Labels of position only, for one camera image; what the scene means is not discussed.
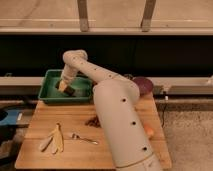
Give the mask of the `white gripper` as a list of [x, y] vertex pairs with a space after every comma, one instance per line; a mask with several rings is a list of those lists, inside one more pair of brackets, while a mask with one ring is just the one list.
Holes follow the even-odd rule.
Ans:
[[70, 83], [74, 80], [75, 76], [73, 74], [68, 74], [65, 72], [62, 72], [61, 79], [59, 81], [60, 85], [59, 88], [63, 90], [66, 86], [70, 86]]

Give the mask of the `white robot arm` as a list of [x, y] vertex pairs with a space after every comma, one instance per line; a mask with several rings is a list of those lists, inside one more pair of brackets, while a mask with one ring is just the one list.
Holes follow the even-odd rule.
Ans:
[[135, 109], [140, 98], [138, 85], [88, 62], [84, 50], [66, 51], [63, 61], [60, 86], [69, 85], [78, 72], [96, 82], [93, 102], [116, 171], [163, 171]]

